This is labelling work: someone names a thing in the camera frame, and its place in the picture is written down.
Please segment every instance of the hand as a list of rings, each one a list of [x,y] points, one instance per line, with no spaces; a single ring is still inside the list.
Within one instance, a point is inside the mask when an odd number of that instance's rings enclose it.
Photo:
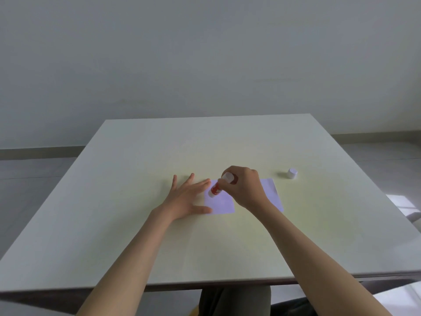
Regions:
[[[230,166],[224,170],[222,175],[226,172],[237,175],[237,183],[233,185],[223,179],[219,179],[218,185],[231,195],[239,205],[252,212],[256,207],[270,203],[256,170],[250,170],[248,167]]]
[[[192,214],[209,214],[212,209],[207,206],[193,205],[197,194],[205,191],[211,184],[210,179],[206,179],[196,184],[192,184],[194,173],[177,188],[177,175],[173,177],[173,184],[165,201],[158,207],[165,212],[171,221],[183,218]]]

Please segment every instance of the glue stick cap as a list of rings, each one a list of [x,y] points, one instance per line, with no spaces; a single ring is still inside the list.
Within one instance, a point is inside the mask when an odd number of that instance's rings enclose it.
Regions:
[[[287,172],[287,176],[290,179],[294,179],[297,177],[298,171],[296,169],[289,169]]]
[[[233,173],[226,172],[224,175],[222,175],[221,178],[226,180],[228,183],[231,183],[234,180],[235,177],[234,177]]]

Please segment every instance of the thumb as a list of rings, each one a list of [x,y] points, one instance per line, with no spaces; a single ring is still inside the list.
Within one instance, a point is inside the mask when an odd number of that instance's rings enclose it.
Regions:
[[[224,179],[219,179],[218,180],[218,185],[221,188],[221,190],[226,191],[229,195],[232,196],[232,193],[234,192],[234,185],[229,184],[226,180]]]
[[[191,214],[210,214],[212,213],[212,209],[207,206],[197,206],[194,205],[192,208]]]

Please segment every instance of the right hand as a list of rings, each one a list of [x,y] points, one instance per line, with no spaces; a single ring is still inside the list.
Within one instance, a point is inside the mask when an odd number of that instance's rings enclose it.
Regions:
[[[237,183],[233,185],[229,184],[226,180],[219,179],[218,185],[222,190],[231,195],[239,205],[252,212],[255,208],[270,203],[256,170],[251,170],[248,167],[230,166],[224,170],[222,175],[226,172],[237,175]]]

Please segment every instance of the left hand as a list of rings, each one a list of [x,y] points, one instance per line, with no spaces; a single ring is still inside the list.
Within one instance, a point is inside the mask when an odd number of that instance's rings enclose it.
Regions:
[[[209,214],[212,209],[207,206],[193,205],[197,194],[204,192],[211,184],[210,179],[206,179],[196,184],[192,184],[194,173],[177,188],[177,175],[173,177],[173,184],[165,201],[159,208],[166,212],[171,220],[183,218],[193,214]]]

